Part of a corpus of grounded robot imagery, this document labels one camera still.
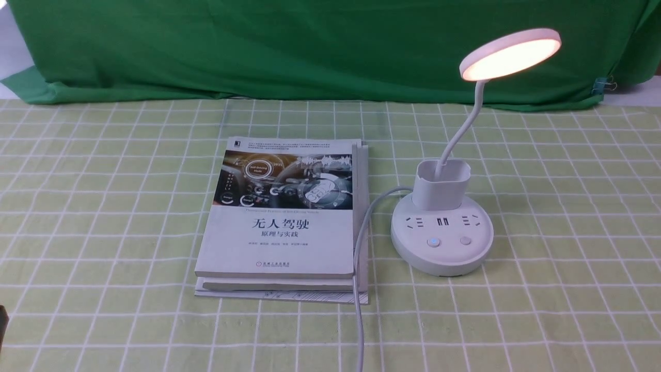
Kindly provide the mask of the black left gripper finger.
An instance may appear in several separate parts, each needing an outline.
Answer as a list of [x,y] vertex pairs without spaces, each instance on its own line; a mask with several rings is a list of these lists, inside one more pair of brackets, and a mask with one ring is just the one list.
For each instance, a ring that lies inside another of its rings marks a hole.
[[0,348],[3,347],[3,342],[5,339],[5,334],[9,325],[9,313],[5,306],[0,306]]

